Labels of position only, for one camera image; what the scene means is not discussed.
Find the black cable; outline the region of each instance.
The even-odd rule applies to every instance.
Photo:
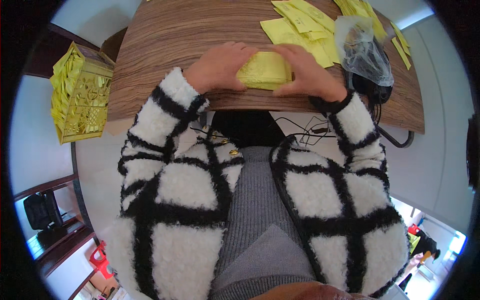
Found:
[[[287,137],[289,137],[289,136],[293,136],[293,135],[299,135],[299,134],[302,134],[303,136],[307,135],[308,137],[313,136],[313,137],[318,137],[318,138],[319,138],[319,139],[318,139],[315,143],[313,143],[313,144],[309,144],[309,143],[308,143],[308,139],[307,139],[307,142],[306,142],[306,143],[303,143],[303,142],[301,143],[301,144],[305,144],[305,146],[306,146],[306,145],[314,146],[314,145],[316,145],[316,144],[318,143],[319,140],[321,140],[321,139],[324,138],[324,137],[336,137],[336,136],[334,136],[334,135],[327,135],[328,130],[325,131],[325,133],[324,133],[323,135],[309,134],[310,130],[312,130],[315,126],[317,126],[317,125],[322,125],[322,124],[325,124],[325,123],[328,124],[328,119],[327,119],[327,120],[321,120],[321,119],[319,119],[319,118],[316,117],[316,116],[313,116],[313,117],[310,119],[310,122],[311,122],[313,119],[318,119],[319,121],[322,121],[322,123],[315,124],[315,125],[313,125],[313,126],[312,126],[310,129],[308,129],[308,130],[305,129],[305,128],[303,128],[303,127],[301,127],[300,125],[298,125],[298,124],[295,123],[294,121],[292,121],[292,120],[290,120],[290,119],[287,119],[287,118],[285,118],[285,117],[277,118],[277,119],[274,120],[274,122],[272,122],[272,124],[270,124],[267,128],[269,128],[270,126],[272,126],[274,123],[276,123],[276,122],[277,122],[278,120],[280,120],[280,119],[285,119],[285,120],[289,121],[290,123],[296,125],[297,127],[303,129],[303,131],[304,131],[303,133],[292,133],[292,134],[289,134],[289,135],[287,135],[285,138],[287,138]],[[203,131],[203,130],[201,130],[201,129],[193,128],[193,127],[190,127],[190,129],[195,130],[195,131],[200,131],[200,132],[205,133],[205,134],[208,135],[207,132],[205,132],[205,131]],[[214,137],[220,137],[220,138],[225,138],[225,139],[231,139],[231,140],[238,140],[238,139],[236,139],[236,138],[230,138],[230,137],[226,137],[226,136],[223,136],[223,135],[212,134],[212,136],[214,136]]]

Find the clear plastic bag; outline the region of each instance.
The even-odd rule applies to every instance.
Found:
[[[392,86],[393,75],[383,45],[373,38],[372,18],[339,16],[335,45],[342,67],[377,85]]]

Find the wood grain tabletop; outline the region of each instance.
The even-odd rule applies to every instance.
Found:
[[[309,0],[333,20],[341,15],[333,0]],[[391,39],[390,21],[376,12],[389,34],[384,50],[390,59],[394,86],[382,105],[381,122],[424,134],[423,104],[413,66],[405,67]],[[280,18],[267,0],[143,0],[123,39],[115,66],[108,120],[133,117],[154,87],[173,67],[188,68],[209,48],[227,41],[243,41],[260,50],[271,42],[260,21]],[[327,68],[345,82],[339,64]],[[273,97],[272,91],[207,93],[210,110],[264,109],[317,112],[307,97]]]

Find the jacket cuff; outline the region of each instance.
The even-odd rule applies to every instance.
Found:
[[[321,97],[316,96],[308,96],[308,99],[310,103],[315,106],[317,110],[319,110],[319,112],[336,114],[350,103],[354,93],[354,90],[347,89],[347,97],[345,97],[342,102],[327,102]]]
[[[158,86],[166,96],[181,105],[185,110],[188,110],[192,102],[198,98],[201,98],[201,102],[203,102],[197,111],[198,113],[204,111],[209,105],[208,99],[204,99],[183,77],[182,69],[179,67],[173,68]]]

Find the black chair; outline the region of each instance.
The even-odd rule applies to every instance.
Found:
[[[24,200],[24,208],[28,222],[34,230],[48,229],[52,222],[53,225],[51,227],[63,226],[62,215],[53,191],[29,196]]]

